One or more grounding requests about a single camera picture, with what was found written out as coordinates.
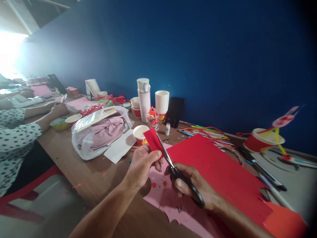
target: scissor blade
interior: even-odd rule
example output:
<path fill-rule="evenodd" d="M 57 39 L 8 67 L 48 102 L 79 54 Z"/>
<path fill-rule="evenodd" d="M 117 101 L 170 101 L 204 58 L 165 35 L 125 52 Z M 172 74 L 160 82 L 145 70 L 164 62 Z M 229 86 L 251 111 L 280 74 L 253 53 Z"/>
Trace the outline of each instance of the scissor blade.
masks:
<path fill-rule="evenodd" d="M 161 147 L 162 147 L 162 149 L 163 149 L 164 158 L 166 159 L 166 161 L 168 162 L 168 164 L 169 164 L 172 168 L 174 168 L 174 165 L 173 165 L 173 163 L 172 163 L 172 160 L 171 160 L 171 158 L 170 158 L 168 152 L 166 151 L 165 147 L 163 146 L 163 143 L 162 143 L 161 139 L 159 138 L 159 135 L 158 135 L 157 133 L 156 133 L 156 135 L 158 136 L 159 143 L 161 144 Z"/>

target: small bowl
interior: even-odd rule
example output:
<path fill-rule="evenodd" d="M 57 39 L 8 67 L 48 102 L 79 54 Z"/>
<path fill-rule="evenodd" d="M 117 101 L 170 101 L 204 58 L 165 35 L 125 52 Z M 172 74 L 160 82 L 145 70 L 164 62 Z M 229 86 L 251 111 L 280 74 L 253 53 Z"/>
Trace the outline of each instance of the small bowl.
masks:
<path fill-rule="evenodd" d="M 55 130 L 60 131 L 69 127 L 69 124 L 66 122 L 67 117 L 60 117 L 55 119 L 50 123 L 50 126 Z"/>
<path fill-rule="evenodd" d="M 75 125 L 75 123 L 82 118 L 83 115 L 81 114 L 77 114 L 77 115 L 73 115 L 68 117 L 65 122 L 67 122 L 70 126 Z"/>

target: glue stick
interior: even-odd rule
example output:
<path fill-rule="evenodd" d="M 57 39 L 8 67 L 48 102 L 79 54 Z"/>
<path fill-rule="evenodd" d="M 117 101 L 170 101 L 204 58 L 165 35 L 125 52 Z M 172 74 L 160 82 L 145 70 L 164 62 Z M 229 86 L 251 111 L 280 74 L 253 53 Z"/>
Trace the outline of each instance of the glue stick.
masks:
<path fill-rule="evenodd" d="M 166 131 L 165 131 L 165 135 L 169 136 L 169 130 L 171 129 L 171 124 L 167 123 L 166 124 Z"/>

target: scissors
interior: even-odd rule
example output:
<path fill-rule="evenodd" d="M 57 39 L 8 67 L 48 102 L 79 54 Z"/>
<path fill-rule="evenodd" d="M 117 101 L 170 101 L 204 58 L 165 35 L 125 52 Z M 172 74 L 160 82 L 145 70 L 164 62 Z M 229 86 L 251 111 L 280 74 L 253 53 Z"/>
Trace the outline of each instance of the scissors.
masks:
<path fill-rule="evenodd" d="M 171 181 L 175 181 L 176 179 L 181 179 L 183 180 L 187 185 L 188 187 L 196 194 L 196 196 L 198 197 L 199 201 L 195 200 L 192 198 L 192 200 L 194 201 L 194 203 L 199 207 L 199 208 L 204 208 L 205 207 L 205 202 L 204 202 L 204 199 L 202 198 L 202 195 L 198 192 L 197 188 L 193 185 L 193 183 L 191 181 L 189 181 L 188 178 L 186 178 L 182 172 L 179 171 L 178 168 L 176 168 L 174 165 L 173 165 L 173 162 L 171 160 L 171 157 L 169 156 L 168 152 L 166 151 L 166 149 L 164 148 L 163 146 L 163 143 L 161 141 L 161 139 L 159 138 L 159 135 L 156 133 L 156 135 L 158 136 L 158 140 L 159 140 L 159 143 L 161 144 L 161 147 L 162 147 L 162 150 L 163 150 L 163 153 L 164 153 L 164 158 L 166 159 L 166 161 L 168 162 L 169 164 L 169 173 L 170 173 L 170 177 L 171 177 Z"/>

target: white paper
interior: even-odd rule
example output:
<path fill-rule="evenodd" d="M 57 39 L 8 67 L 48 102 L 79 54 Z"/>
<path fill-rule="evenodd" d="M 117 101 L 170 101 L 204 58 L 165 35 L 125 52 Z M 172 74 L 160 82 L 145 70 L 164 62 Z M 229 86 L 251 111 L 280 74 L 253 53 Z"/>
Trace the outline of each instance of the white paper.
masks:
<path fill-rule="evenodd" d="M 104 153 L 104 156 L 116 164 L 135 143 L 136 139 L 133 136 L 133 130 L 130 129 L 117 140 L 112 142 L 110 148 Z"/>

